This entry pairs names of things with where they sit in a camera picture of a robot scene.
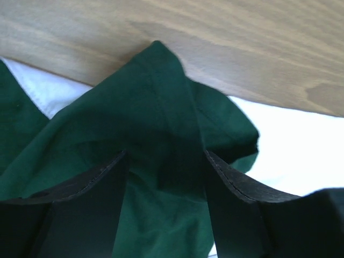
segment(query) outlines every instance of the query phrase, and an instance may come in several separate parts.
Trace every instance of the stitched seam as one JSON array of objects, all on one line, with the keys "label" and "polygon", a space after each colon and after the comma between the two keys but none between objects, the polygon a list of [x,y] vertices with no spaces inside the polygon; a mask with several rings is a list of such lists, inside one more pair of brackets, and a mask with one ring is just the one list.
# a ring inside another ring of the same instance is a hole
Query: stitched seam
[{"label": "stitched seam", "polygon": [[225,175],[225,173],[222,171],[221,167],[219,164],[216,163],[216,161],[212,158],[212,156],[208,155],[208,157],[211,159],[211,161],[213,162],[213,164],[216,166],[216,168],[221,172],[221,174],[226,178],[226,181],[240,194],[242,194],[243,196],[245,196],[246,198],[250,199],[250,200],[254,200],[248,196],[246,196],[243,192],[240,191],[240,189],[238,189],[231,181],[230,179]]},{"label": "stitched seam", "polygon": [[88,188],[91,184],[93,184],[93,182],[95,180],[97,180],[105,171],[107,171],[109,168],[111,169],[116,163],[118,163],[119,159],[121,159],[123,156],[122,155],[119,155],[118,157],[116,157],[110,164],[108,164],[105,168],[101,168],[99,169],[99,173],[97,173],[96,176],[93,177],[93,179],[91,181],[88,182],[88,184],[86,186],[84,186],[82,189],[80,189],[78,192],[72,194],[72,195],[69,195],[63,199],[67,199],[67,198],[70,198],[70,197],[73,197],[77,194],[79,194],[80,192],[82,192],[83,190],[85,190],[86,188]]},{"label": "stitched seam", "polygon": [[217,123],[217,121],[214,120],[214,118],[212,118],[211,116],[209,116],[208,112],[203,110],[202,108],[200,108],[199,106],[196,107],[210,122],[212,122],[218,129],[220,129],[222,132],[225,133],[225,135],[227,135],[229,138],[231,138],[235,144],[237,145],[237,139],[234,138],[233,136],[231,136],[230,134],[228,134],[228,132],[226,132],[225,130],[223,130],[223,128],[219,125],[219,123]]},{"label": "stitched seam", "polygon": [[[144,61],[147,63],[147,64],[151,64],[144,56],[141,56],[140,58],[144,59]],[[166,115],[166,111],[165,109],[161,106],[161,103],[160,103],[160,100],[157,96],[157,91],[156,91],[156,84],[155,83],[155,79],[152,77],[152,74],[154,74],[156,77],[157,77],[157,80],[158,80],[158,83],[163,83],[161,81],[161,77],[160,77],[160,74],[157,73],[154,69],[152,69],[151,67],[147,67],[144,63],[142,63],[140,61],[139,58],[136,58],[135,59],[135,64],[137,64],[140,68],[143,68],[146,72],[147,72],[147,75],[149,77],[149,80],[151,82],[151,87],[153,89],[153,92],[154,92],[154,97],[155,97],[155,100],[157,102],[157,105],[159,107],[159,112],[160,112],[160,115],[163,117],[163,120],[164,120],[164,124],[165,126],[167,127],[167,129],[169,129],[170,131],[174,132],[170,126],[170,123],[169,123],[169,120],[168,120],[168,116]],[[174,149],[176,149],[176,144],[174,143],[174,141],[172,140],[169,140],[173,146],[174,146]]]}]

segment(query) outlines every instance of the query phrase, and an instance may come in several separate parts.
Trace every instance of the green garment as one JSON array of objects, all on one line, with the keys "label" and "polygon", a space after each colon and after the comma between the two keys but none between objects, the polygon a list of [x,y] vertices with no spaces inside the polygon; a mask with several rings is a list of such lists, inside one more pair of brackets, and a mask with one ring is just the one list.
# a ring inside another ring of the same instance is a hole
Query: green garment
[{"label": "green garment", "polygon": [[203,150],[242,172],[257,154],[257,130],[225,95],[188,79],[158,41],[52,120],[3,63],[0,84],[0,200],[28,197],[126,149],[131,173],[113,257],[207,257]]}]

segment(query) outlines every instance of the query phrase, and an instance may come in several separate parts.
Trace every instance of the wood grain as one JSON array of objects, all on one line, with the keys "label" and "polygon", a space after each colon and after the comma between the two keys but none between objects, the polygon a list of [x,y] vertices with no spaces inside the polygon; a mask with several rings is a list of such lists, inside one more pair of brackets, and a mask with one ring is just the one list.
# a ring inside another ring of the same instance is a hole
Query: wood grain
[{"label": "wood grain", "polygon": [[188,75],[344,116],[343,0],[2,0],[0,55],[95,85],[159,39]]}]

